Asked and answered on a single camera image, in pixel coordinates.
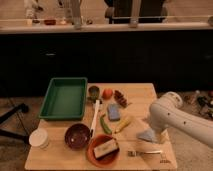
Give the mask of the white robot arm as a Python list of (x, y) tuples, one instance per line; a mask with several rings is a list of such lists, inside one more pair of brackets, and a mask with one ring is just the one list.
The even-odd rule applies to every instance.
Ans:
[(213, 148), (213, 122), (184, 112), (182, 105), (182, 98), (175, 92), (167, 92), (153, 101), (149, 107), (152, 130), (162, 134), (171, 126)]

